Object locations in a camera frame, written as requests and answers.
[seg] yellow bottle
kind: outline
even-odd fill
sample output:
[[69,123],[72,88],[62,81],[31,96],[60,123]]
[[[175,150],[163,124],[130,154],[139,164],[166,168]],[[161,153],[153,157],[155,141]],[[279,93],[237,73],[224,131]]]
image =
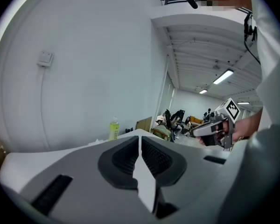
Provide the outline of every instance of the yellow bottle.
[[117,118],[113,117],[113,122],[110,124],[110,133],[109,133],[109,141],[116,140],[119,134],[119,123],[117,122]]

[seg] black cable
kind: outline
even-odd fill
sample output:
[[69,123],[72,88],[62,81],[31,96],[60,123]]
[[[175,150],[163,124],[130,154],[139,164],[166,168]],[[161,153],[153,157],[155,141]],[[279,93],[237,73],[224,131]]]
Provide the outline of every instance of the black cable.
[[250,54],[255,58],[255,60],[260,64],[260,61],[259,61],[259,60],[255,57],[255,55],[253,55],[252,52],[249,50],[249,48],[248,48],[248,46],[247,46],[247,44],[246,44],[246,41],[244,41],[244,44],[245,44],[245,47],[246,47],[247,51],[249,51]]

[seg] wall outlet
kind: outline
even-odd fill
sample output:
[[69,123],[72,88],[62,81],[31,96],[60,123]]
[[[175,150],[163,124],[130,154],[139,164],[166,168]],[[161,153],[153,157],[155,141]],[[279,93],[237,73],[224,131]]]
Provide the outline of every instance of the wall outlet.
[[47,51],[42,51],[39,55],[38,61],[36,64],[42,67],[50,67],[52,64],[53,60],[53,53],[52,52],[47,52]]

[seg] cable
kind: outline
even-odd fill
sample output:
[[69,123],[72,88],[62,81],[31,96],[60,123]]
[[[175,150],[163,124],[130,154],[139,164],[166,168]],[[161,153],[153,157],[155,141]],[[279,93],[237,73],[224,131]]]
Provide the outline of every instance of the cable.
[[246,41],[244,41],[244,44],[245,44],[245,47],[246,47],[247,51],[249,51],[250,54],[255,58],[255,60],[260,64],[260,61],[259,61],[259,60],[255,57],[255,55],[253,55],[252,52],[249,50],[249,48],[248,48],[248,46],[247,46],[247,44],[246,44]]
[[36,102],[37,105],[37,111],[39,112],[38,117],[38,130],[40,132],[41,142],[43,144],[43,147],[46,149],[46,151],[50,151],[50,145],[48,142],[48,137],[45,132],[44,122],[43,122],[43,112],[42,112],[42,85],[43,85],[43,77],[46,72],[46,68],[39,67],[38,73],[37,73],[37,89],[38,89],[38,100]]

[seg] ceiling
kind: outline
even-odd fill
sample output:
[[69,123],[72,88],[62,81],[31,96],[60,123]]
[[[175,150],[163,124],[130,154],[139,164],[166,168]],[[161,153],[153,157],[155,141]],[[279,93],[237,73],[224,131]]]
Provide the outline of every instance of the ceiling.
[[[207,89],[203,95],[219,99],[231,97],[236,102],[250,102],[242,108],[254,112],[261,109],[262,102],[255,91],[261,82],[261,66],[247,52],[244,35],[211,24],[175,25],[165,30],[181,90],[199,93]],[[255,42],[248,39],[247,45],[258,57]],[[232,69],[234,74],[220,84],[213,84],[227,69]]]

